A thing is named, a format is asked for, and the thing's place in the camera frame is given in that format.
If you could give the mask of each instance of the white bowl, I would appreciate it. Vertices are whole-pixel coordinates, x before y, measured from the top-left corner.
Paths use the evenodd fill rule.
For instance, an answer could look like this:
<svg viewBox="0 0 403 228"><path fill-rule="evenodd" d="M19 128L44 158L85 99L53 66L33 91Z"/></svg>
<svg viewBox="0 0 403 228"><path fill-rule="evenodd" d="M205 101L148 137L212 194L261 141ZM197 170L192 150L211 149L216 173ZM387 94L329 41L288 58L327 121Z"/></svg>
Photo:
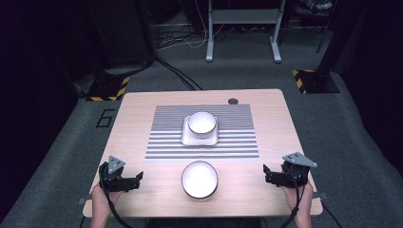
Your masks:
<svg viewBox="0 0 403 228"><path fill-rule="evenodd" d="M206 138L216 128L217 119L209 112L196 112L189 117L187 125L196 136Z"/></svg>
<svg viewBox="0 0 403 228"><path fill-rule="evenodd" d="M183 170L183 190L194 200L208 200L216 192L218 185L216 170L205 161L192 162Z"/></svg>

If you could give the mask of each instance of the table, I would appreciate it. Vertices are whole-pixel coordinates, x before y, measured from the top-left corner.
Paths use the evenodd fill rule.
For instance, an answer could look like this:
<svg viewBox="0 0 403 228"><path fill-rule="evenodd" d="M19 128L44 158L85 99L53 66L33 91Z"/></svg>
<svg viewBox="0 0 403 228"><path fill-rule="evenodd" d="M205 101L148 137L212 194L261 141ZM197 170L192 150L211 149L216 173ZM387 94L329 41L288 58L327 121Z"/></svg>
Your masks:
<svg viewBox="0 0 403 228"><path fill-rule="evenodd" d="M216 193L207 201L194 201L182 189L181 176L189 162L146 162L150 130L157 105L227 105L235 98L249 104L258 142L258 161L211 161L219 175ZM100 164L110 155L125 162L124 178L144 171L140 188L124 193L116 209L121 217L210 218L269 217L290 214L282 190L265 182L266 164L280 172L282 156L303 153L283 94L278 89L142 92L125 94ZM92 186L98 181L94 170ZM315 188L312 176L310 182ZM319 215L313 199L312 215ZM92 216L91 200L83 214Z"/></svg>
<svg viewBox="0 0 403 228"><path fill-rule="evenodd" d="M273 57L281 63L278 50L278 31L284 12L285 0L280 1L278 9L214 9L212 0L208 0L208 46L205 60L213 61L214 35L213 24L275 24L275 31L270 37Z"/></svg>

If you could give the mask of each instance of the table leg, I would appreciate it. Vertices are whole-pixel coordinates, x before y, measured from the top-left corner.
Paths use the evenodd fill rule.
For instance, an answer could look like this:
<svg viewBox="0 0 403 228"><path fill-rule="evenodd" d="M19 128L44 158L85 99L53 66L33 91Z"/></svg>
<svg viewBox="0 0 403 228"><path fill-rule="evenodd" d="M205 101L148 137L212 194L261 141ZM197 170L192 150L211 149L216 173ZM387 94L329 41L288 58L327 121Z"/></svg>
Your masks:
<svg viewBox="0 0 403 228"><path fill-rule="evenodd" d="M208 46L205 61L208 63L213 61L214 36L213 36L213 6L212 0L208 0Z"/></svg>
<svg viewBox="0 0 403 228"><path fill-rule="evenodd" d="M281 0L279 8L278 8L275 33L273 34L273 36L270 37L270 45L272 46L273 57L274 57L276 63L281 63L281 56L279 55L277 40L278 40L279 26L281 25L282 14L284 13L284 5L285 5L285 0Z"/></svg>

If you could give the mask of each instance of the human hand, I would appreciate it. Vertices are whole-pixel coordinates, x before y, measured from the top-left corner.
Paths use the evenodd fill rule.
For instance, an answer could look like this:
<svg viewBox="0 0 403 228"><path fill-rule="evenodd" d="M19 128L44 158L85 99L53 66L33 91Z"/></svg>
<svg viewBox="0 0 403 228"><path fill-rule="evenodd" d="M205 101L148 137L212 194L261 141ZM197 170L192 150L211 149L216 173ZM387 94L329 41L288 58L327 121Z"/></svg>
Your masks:
<svg viewBox="0 0 403 228"><path fill-rule="evenodd" d="M296 207L297 203L297 190L295 188L287 188L284 186L280 187L284 192L285 198L287 199L287 204L292 211ZM303 186L299 187L299 196L302 194ZM310 182L307 182L305 189L303 190L302 199L299 202L299 210L295 217L295 221L298 228L311 228L311 206L312 206L312 195L314 194L314 187Z"/></svg>
<svg viewBox="0 0 403 228"><path fill-rule="evenodd" d="M110 192L109 198L114 205L118 202L119 197L123 192ZM107 198L99 185L92 188L92 222L91 228L104 228L106 227L107 219L110 216L109 204Z"/></svg>

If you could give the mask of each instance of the gray carpet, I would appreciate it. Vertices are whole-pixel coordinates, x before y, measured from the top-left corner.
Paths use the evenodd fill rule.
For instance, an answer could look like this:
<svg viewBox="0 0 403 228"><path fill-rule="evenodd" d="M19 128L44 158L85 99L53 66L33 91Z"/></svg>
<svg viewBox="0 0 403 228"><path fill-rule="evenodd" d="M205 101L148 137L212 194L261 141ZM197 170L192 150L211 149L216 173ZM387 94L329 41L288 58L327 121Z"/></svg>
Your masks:
<svg viewBox="0 0 403 228"><path fill-rule="evenodd" d="M160 57L186 73L204 90L279 88L284 93L307 157L318 164L312 174L324 203L343 227L402 227L403 180L383 157L364 129L343 81L332 74L340 93L300 94L293 69L316 68L320 35L289 30L280 47L282 63L275 64L268 34L227 36L216 42L214 62L205 62L206 43L158 52ZM90 87L89 75L76 82ZM187 90L165 67L154 63L130 77L126 92ZM78 227L83 205L77 203L90 188L104 152L111 127L97 128L104 109L115 119L121 101L80 100L26 189L0 227ZM286 218L265 218L268 227L279 227ZM144 219L127 218L133 227ZM87 218L84 227L89 227ZM313 218L314 227L337 227L328 213ZM111 219L108 227L120 227Z"/></svg>

